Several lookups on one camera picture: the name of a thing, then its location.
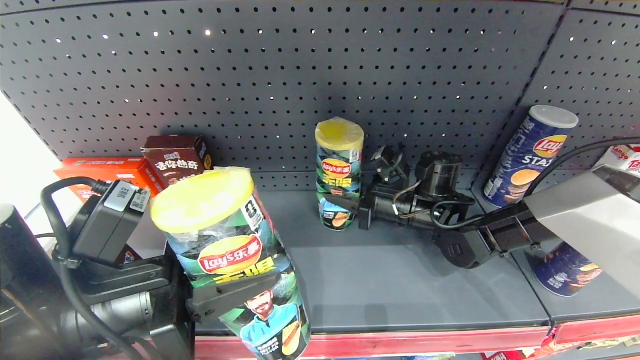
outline orange box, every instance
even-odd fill
[[[124,180],[139,188],[148,188],[151,197],[162,191],[153,169],[145,158],[69,158],[53,170],[60,179],[86,176],[96,180]],[[71,190],[85,202],[94,193],[86,185],[74,185]]]

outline snack box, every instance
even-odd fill
[[[124,180],[139,188],[148,188],[152,197],[163,190],[145,158],[68,158],[53,171],[60,179],[86,176],[102,181]],[[86,185],[70,188],[83,202],[94,194]]]
[[[162,189],[213,167],[211,154],[202,136],[150,136],[141,150],[154,168]]]
[[[628,172],[640,173],[640,144],[610,147],[594,167],[603,164]]]

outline green lay's can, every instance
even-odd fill
[[[317,197],[322,224],[331,230],[345,230],[355,214],[332,204],[324,194],[360,197],[360,164],[364,131],[339,117],[316,127]]]
[[[280,272],[273,288],[220,320],[258,360],[302,355],[311,330],[296,272],[249,169],[216,168],[167,188],[153,200],[151,219],[194,288]]]

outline brown box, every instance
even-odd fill
[[[142,154],[156,171],[163,189],[188,177],[200,175],[213,166],[202,136],[150,136],[142,148]]]

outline cartoon man illustration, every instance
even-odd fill
[[[244,304],[255,313],[255,318],[240,330],[240,338],[250,348],[256,348],[263,355],[277,348],[283,354],[290,355],[298,349],[301,324],[296,304],[274,305],[273,290],[258,294]],[[282,344],[272,344],[269,348],[260,349],[261,345],[269,343],[280,332]]]

